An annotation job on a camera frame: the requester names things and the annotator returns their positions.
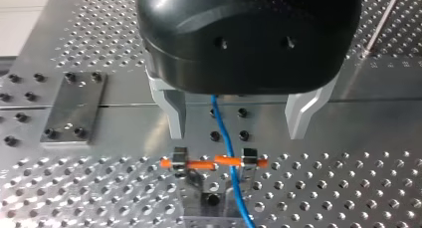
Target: orange wire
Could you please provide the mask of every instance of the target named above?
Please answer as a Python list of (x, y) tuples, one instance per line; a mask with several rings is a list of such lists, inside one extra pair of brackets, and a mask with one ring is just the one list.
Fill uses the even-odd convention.
[[(169, 159), (160, 160), (161, 167), (170, 168), (171, 161)], [(188, 161), (187, 168), (189, 169), (205, 169), (205, 170), (214, 170), (215, 165), (213, 161)]]
[[(242, 164), (242, 159), (238, 157), (228, 157), (224, 155), (216, 155), (215, 162), (220, 163), (222, 165), (234, 165), (240, 166)], [(259, 167), (267, 167), (268, 166), (268, 159), (258, 159)]]

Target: blue cable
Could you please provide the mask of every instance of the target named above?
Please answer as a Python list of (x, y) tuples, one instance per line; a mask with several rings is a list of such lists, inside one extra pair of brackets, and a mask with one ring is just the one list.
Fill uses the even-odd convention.
[[(227, 155), (233, 157), (235, 156), (235, 152), (233, 151), (232, 141), (230, 140), (229, 132), (227, 132), (226, 126), (224, 125), (224, 122), (221, 119), (216, 96), (211, 97), (211, 103), (214, 109), (214, 116), (217, 120), (218, 126), (220, 127), (221, 133), (226, 143)], [(243, 220), (245, 221), (246, 226), (248, 228), (255, 228), (255, 224), (249, 216), (248, 209), (246, 208), (246, 205), (243, 202), (242, 192), (240, 191), (239, 187), (239, 178), (237, 176), (236, 166), (230, 166), (230, 175), (232, 176), (233, 191), (235, 193), (236, 203), (239, 208), (240, 214), (242, 215)]]

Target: screw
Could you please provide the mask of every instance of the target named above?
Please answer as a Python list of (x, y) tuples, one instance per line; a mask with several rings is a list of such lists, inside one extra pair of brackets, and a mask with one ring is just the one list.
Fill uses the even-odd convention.
[(220, 140), (220, 133), (218, 133), (218, 131), (211, 131), (210, 138), (213, 141), (218, 141)]
[(249, 133), (245, 130), (241, 130), (239, 132), (239, 138), (243, 141), (247, 141), (249, 139)]
[(72, 72), (65, 73), (65, 78), (69, 83), (73, 83), (77, 80), (77, 77)]
[(37, 98), (37, 96), (32, 92), (28, 92), (24, 96), (27, 99), (27, 101), (29, 101), (29, 102), (32, 102)]
[(3, 140), (8, 146), (14, 146), (16, 142), (18, 142), (18, 139), (16, 139), (14, 136), (11, 136), (11, 135), (4, 137)]
[(34, 74), (34, 79), (36, 82), (44, 82), (46, 78), (41, 73)]
[(57, 132), (52, 128), (47, 128), (44, 130), (44, 136), (49, 139), (54, 139), (57, 136)]
[(247, 114), (248, 114), (248, 111), (246, 109), (240, 108), (238, 110), (238, 116), (239, 117), (246, 117)]
[(18, 83), (20, 78), (15, 74), (10, 74), (7, 78), (9, 78), (11, 83)]
[(93, 73), (91, 74), (91, 79), (92, 79), (94, 82), (99, 83), (99, 82), (102, 80), (102, 75), (101, 75), (100, 73), (98, 73), (98, 72), (93, 72)]
[(24, 122), (24, 121), (26, 121), (26, 120), (27, 120), (27, 118), (28, 118), (28, 116), (27, 116), (27, 115), (25, 115), (25, 114), (23, 114), (23, 113), (17, 113), (17, 114), (15, 115), (15, 120), (17, 120), (17, 121), (19, 121), (19, 122)]
[(86, 133), (86, 131), (83, 128), (81, 128), (81, 127), (77, 127), (74, 130), (74, 135), (77, 136), (77, 137), (79, 137), (79, 138), (84, 137), (85, 136), (85, 133)]
[(5, 93), (1, 93), (1, 94), (0, 94), (0, 100), (1, 100), (2, 102), (8, 102), (8, 101), (10, 101), (10, 96), (9, 96), (9, 95), (7, 95), (7, 94), (5, 94)]

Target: metal plate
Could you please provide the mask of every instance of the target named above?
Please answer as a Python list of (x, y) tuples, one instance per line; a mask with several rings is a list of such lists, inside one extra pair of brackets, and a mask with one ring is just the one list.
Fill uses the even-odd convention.
[[(417, 135), (422, 130), (421, 102), (331, 103), (313, 118), (304, 140), (289, 139), (284, 106), (246, 106), (247, 118), (237, 117), (238, 108), (222, 107), (236, 153), (240, 154), (242, 147), (256, 147), (270, 159), (268, 168), (256, 172), (248, 201), (257, 225), (422, 225), (422, 138)], [(159, 109), (100, 109), (99, 129), (89, 150), (43, 149), (36, 138), (47, 113), (26, 113), (37, 119), (17, 123), (13, 119), (15, 112), (0, 113), (4, 117), (1, 135), (22, 139), (18, 146), (0, 147), (0, 199), (8, 202), (0, 210), (0, 220), (5, 224), (20, 222), (23, 227), (32, 227), (46, 220), (46, 224), (52, 224), (46, 227), (60, 227), (63, 221), (72, 227), (92, 220), (98, 226), (115, 222), (114, 226), (119, 227), (127, 226), (131, 219), (139, 221), (134, 227), (182, 224), (177, 219), (181, 215), (178, 203), (167, 192), (174, 188), (174, 180), (157, 166), (157, 161), (169, 156), (177, 145), (189, 147), (192, 159), (208, 159), (225, 152), (222, 141), (209, 139), (209, 133), (218, 127), (207, 107), (188, 109), (186, 138), (180, 141), (169, 139), (168, 124)], [(236, 138), (243, 129), (250, 133), (249, 141)], [(148, 162), (142, 164), (144, 157)], [(224, 166), (203, 172), (204, 186), (221, 192), (228, 174)], [(147, 182), (136, 183), (139, 175), (145, 175)], [(102, 181), (95, 183), (96, 178)], [(13, 179), (17, 179), (16, 184), (11, 186)], [(53, 184), (57, 181), (63, 185)], [(155, 187), (150, 195), (145, 188), (148, 184)], [(84, 186), (90, 189), (81, 195)], [(105, 187), (109, 193), (102, 195)], [(37, 194), (40, 188), (45, 192), (41, 196)], [(98, 203), (89, 204), (90, 198), (99, 195), (102, 199)], [(137, 195), (148, 198), (133, 203)], [(155, 202), (158, 195), (163, 196), (163, 202)], [(116, 205), (112, 203), (115, 196), (120, 198)], [(48, 199), (55, 203), (46, 205)], [(168, 204), (175, 207), (172, 214), (165, 212)], [(141, 214), (147, 205), (157, 211)], [(129, 208), (127, 215), (119, 211), (124, 206)], [(86, 207), (83, 215), (75, 215), (80, 207)], [(57, 216), (52, 215), (55, 209), (60, 210)], [(7, 218), (10, 210), (17, 210), (13, 218)]]
[(66, 73), (43, 129), (42, 144), (88, 147), (105, 84), (105, 73)]
[[(363, 0), (360, 25), (354, 36), (355, 40), (349, 56), (360, 55), (390, 0)], [(374, 48), (372, 57), (415, 58), (421, 57), (422, 0), (398, 0), (387, 24), (382, 30)]]

